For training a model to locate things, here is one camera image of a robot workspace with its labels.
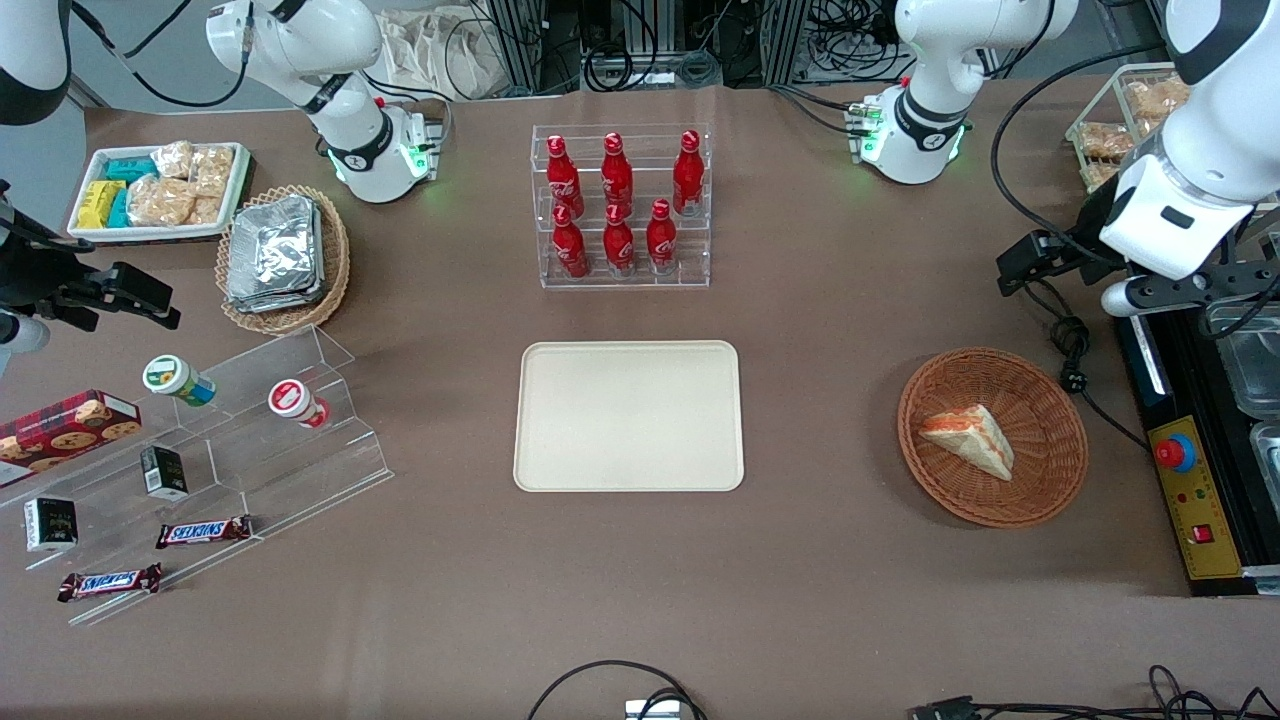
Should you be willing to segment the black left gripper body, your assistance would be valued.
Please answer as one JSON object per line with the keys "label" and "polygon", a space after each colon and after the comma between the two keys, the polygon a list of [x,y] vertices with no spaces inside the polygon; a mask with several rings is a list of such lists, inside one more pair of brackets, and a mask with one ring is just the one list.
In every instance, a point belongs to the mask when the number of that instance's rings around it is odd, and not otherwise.
{"label": "black left gripper body", "polygon": [[1116,184],[1092,191],[1076,214],[1076,245],[1082,247],[1080,275],[1110,275],[1128,269],[1125,256],[1100,237],[1114,210]]}

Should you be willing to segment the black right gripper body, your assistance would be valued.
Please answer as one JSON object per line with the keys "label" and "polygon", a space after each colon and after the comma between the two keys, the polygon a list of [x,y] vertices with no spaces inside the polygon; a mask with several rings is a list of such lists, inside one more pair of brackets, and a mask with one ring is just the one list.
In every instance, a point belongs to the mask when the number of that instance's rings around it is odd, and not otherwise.
{"label": "black right gripper body", "polygon": [[101,272],[50,238],[3,229],[1,306],[22,316],[42,318],[93,332],[99,324]]}

